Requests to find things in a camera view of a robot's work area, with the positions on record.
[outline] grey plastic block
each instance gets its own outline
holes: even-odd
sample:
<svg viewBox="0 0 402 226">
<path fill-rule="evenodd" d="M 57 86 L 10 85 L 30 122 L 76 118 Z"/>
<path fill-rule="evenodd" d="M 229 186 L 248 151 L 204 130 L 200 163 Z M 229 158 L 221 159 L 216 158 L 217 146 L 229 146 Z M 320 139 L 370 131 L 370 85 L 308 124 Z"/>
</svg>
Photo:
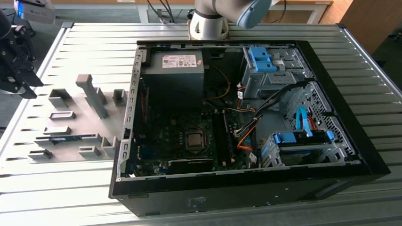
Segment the grey plastic block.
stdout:
<svg viewBox="0 0 402 226">
<path fill-rule="evenodd" d="M 100 151 L 94 146 L 81 146 L 78 149 L 78 154 L 82 158 L 93 158 L 100 156 Z"/>
<path fill-rule="evenodd" d="M 70 96 L 65 89 L 52 89 L 48 100 L 54 108 L 66 108 L 65 100 L 70 99 Z"/>
<path fill-rule="evenodd" d="M 73 111 L 64 111 L 64 112 L 52 112 L 49 114 L 50 120 L 66 120 L 66 119 L 74 119 L 76 115 Z"/>
<path fill-rule="evenodd" d="M 127 93 L 125 93 L 124 89 L 113 90 L 113 102 L 115 102 L 116 106 L 127 105 Z"/>
<path fill-rule="evenodd" d="M 68 135 L 70 134 L 70 128 L 68 126 L 60 127 L 44 127 L 44 135 Z"/>
<path fill-rule="evenodd" d="M 101 136 L 96 134 L 94 137 L 82 137 L 82 141 L 86 143 L 100 143 L 101 142 Z"/>
<path fill-rule="evenodd" d="M 53 142 L 49 139 L 36 139 L 33 142 L 41 147 L 41 146 L 50 146 L 54 145 Z"/>
<path fill-rule="evenodd" d="M 53 156 L 52 152 L 49 152 L 46 149 L 29 151 L 28 154 L 28 157 L 32 158 L 32 160 L 46 160 L 50 159 L 52 156 Z"/>
<path fill-rule="evenodd" d="M 112 144 L 108 142 L 106 138 L 104 137 L 101 140 L 101 149 L 106 153 L 108 156 L 113 157 L 115 153 L 117 151 L 117 148 L 120 147 L 120 141 L 117 137 L 113 137 L 113 142 Z"/>
<path fill-rule="evenodd" d="M 280 59 L 279 53 L 272 53 L 271 56 L 272 56 L 272 60 L 279 60 Z"/>
<path fill-rule="evenodd" d="M 74 83 L 84 90 L 86 100 L 90 103 L 97 116 L 104 119 L 108 116 L 105 107 L 102 106 L 105 97 L 100 91 L 100 88 L 94 89 L 92 86 L 92 76 L 89 74 L 77 75 Z"/>
</svg>

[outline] ram slot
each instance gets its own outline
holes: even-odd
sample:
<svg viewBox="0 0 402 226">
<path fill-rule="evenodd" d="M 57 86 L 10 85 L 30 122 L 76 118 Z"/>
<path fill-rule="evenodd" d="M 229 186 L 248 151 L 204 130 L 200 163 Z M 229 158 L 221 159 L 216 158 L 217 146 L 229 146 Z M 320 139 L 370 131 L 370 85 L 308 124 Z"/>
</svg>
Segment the ram slot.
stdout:
<svg viewBox="0 0 402 226">
<path fill-rule="evenodd" d="M 227 166 L 232 163 L 232 137 L 224 113 L 212 114 L 213 137 L 217 163 Z"/>
</svg>

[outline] power supply label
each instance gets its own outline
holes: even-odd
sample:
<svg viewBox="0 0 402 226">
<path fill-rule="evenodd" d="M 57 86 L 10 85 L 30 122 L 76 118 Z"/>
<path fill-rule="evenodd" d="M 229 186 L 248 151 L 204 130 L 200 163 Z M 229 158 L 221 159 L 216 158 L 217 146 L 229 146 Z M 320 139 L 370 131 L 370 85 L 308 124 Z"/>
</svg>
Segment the power supply label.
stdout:
<svg viewBox="0 0 402 226">
<path fill-rule="evenodd" d="M 200 208 L 207 202 L 207 197 L 195 197 L 187 199 L 187 208 Z"/>
<path fill-rule="evenodd" d="M 161 67 L 196 67 L 195 55 L 165 55 L 161 58 Z"/>
</svg>

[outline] sticker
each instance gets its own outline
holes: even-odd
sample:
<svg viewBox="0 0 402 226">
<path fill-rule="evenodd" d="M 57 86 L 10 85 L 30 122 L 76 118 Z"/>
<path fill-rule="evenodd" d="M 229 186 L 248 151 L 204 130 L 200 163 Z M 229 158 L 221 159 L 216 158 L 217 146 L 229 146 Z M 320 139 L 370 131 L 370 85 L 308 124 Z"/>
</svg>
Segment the sticker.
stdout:
<svg viewBox="0 0 402 226">
<path fill-rule="evenodd" d="M 165 55 L 161 58 L 161 67 L 196 67 L 195 55 Z"/>
<path fill-rule="evenodd" d="M 237 98 L 243 100 L 243 92 L 237 91 Z"/>
<path fill-rule="evenodd" d="M 272 63 L 275 65 L 284 65 L 283 60 L 272 60 Z"/>
<path fill-rule="evenodd" d="M 253 163 L 256 163 L 256 156 L 252 154 L 252 152 L 249 152 L 249 159 Z"/>
<path fill-rule="evenodd" d="M 204 203 L 207 202 L 207 197 L 196 197 L 187 199 L 187 207 L 188 208 L 200 208 L 203 207 Z"/>
</svg>

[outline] open computer tower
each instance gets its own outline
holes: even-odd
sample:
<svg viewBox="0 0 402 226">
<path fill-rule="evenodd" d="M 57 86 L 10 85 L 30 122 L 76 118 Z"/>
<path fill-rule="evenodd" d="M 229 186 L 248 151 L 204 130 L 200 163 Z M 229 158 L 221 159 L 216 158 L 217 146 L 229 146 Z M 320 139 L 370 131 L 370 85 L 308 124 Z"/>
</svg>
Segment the open computer tower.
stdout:
<svg viewBox="0 0 402 226">
<path fill-rule="evenodd" d="M 109 197 L 137 215 L 324 199 L 388 174 L 307 41 L 143 41 Z"/>
</svg>

